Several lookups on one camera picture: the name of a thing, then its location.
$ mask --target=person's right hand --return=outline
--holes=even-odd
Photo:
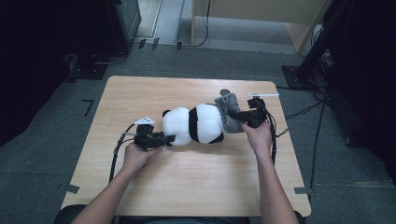
[[[241,128],[247,134],[247,140],[256,156],[270,156],[272,136],[271,125],[268,122],[263,122],[256,129],[250,128],[246,123],[242,122]]]

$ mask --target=white tag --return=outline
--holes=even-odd
[[[247,96],[250,97],[266,97],[266,96],[279,96],[279,93],[270,93],[270,94],[264,94],[264,93],[250,93]]]
[[[153,123],[155,123],[155,121],[149,117],[144,117],[144,118],[134,122],[134,124],[137,124],[137,125],[139,125],[139,124],[153,124]]]

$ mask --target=gray plush toy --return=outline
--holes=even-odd
[[[215,99],[215,103],[221,115],[224,132],[242,133],[243,130],[239,126],[241,121],[230,117],[230,114],[241,112],[235,94],[229,90],[221,90],[220,95],[220,97]]]

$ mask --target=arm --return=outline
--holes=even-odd
[[[143,151],[135,144],[125,148],[124,164],[119,173],[87,207],[73,220],[72,223],[110,223],[122,195],[131,180],[146,164],[151,156],[160,153],[162,149],[155,148]]]
[[[298,223],[271,160],[270,124],[263,122],[257,129],[252,129],[246,123],[242,123],[241,128],[247,134],[247,139],[257,159],[262,223]]]

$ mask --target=table top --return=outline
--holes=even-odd
[[[162,113],[176,107],[193,109],[214,104],[219,91],[235,93],[242,110],[248,110],[249,93],[277,93],[267,81],[166,77],[111,77],[105,87],[71,185],[62,207],[88,204],[107,185],[113,149],[125,129],[149,116],[162,130]],[[274,116],[277,133],[287,128],[278,96],[262,97]],[[123,163],[120,149],[116,173]],[[307,217],[311,207],[306,194],[296,194],[304,182],[289,133],[277,139],[276,171],[294,210]],[[260,189],[257,163],[244,133],[225,134],[216,144],[191,142],[165,147],[151,158],[126,190],[116,215],[259,217]]]

